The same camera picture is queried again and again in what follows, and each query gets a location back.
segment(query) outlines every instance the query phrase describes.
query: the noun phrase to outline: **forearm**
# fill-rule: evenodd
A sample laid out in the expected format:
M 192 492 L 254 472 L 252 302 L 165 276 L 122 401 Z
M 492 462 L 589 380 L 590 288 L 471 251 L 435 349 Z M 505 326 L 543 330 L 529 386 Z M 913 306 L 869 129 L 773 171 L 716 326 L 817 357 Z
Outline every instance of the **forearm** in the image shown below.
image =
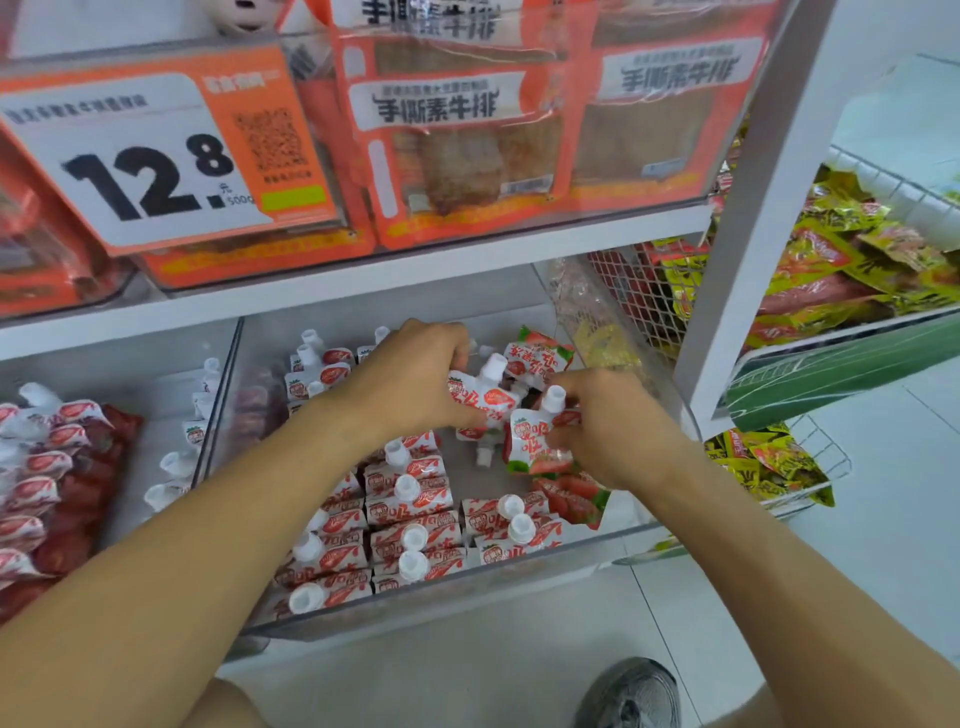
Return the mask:
M 311 402 L 0 631 L 0 654 L 15 666 L 0 687 L 0 725 L 179 725 L 277 564 L 361 456 L 347 425 Z M 57 698 L 38 683 L 57 686 Z
M 960 725 L 960 673 L 730 476 L 704 459 L 658 493 L 652 510 L 720 594 L 787 725 Z

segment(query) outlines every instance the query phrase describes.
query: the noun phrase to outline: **product label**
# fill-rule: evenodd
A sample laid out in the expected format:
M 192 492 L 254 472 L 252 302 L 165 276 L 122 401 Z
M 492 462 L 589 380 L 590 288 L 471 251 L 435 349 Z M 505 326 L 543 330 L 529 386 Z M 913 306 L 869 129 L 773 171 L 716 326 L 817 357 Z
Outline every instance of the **product label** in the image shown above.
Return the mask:
M 656 99 L 742 84 L 753 75 L 763 45 L 764 39 L 755 37 L 611 54 L 603 59 L 596 98 Z
M 516 119 L 525 111 L 520 85 L 525 71 L 429 81 L 366 82 L 350 87 L 357 127 L 455 126 Z
M 276 46 L 8 78 L 0 125 L 112 255 L 339 216 Z

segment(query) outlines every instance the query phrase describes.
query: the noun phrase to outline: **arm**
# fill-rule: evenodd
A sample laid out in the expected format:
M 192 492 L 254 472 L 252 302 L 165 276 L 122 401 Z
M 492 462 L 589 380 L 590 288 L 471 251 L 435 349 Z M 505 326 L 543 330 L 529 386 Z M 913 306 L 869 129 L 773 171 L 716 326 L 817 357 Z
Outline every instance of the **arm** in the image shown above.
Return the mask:
M 401 435 L 478 426 L 462 326 L 407 322 L 336 390 L 0 630 L 0 725 L 179 726 L 311 515 Z
M 686 439 L 632 374 L 556 376 L 582 426 L 551 433 L 632 491 L 730 610 L 791 726 L 960 725 L 960 673 Z

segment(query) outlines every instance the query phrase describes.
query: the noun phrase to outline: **brown snack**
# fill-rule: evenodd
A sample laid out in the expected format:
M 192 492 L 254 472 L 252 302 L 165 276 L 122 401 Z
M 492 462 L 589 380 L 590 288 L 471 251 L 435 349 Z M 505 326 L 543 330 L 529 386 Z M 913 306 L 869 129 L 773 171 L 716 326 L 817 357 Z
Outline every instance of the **brown snack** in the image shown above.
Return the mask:
M 702 90 L 658 101 L 587 106 L 574 181 L 656 177 L 650 165 L 675 159 L 685 163 L 696 149 L 712 105 L 713 92 Z M 670 174 L 679 171 L 674 168 Z

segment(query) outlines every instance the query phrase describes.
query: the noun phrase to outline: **floor tile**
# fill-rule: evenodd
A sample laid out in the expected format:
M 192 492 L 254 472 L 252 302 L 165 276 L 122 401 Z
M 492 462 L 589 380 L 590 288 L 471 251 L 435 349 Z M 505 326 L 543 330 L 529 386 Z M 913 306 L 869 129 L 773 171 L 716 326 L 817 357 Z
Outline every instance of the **floor tile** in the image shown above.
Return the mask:
M 676 674 L 629 568 L 268 667 L 231 666 L 276 728 L 567 726 L 606 667 Z M 681 685 L 684 728 L 700 724 Z

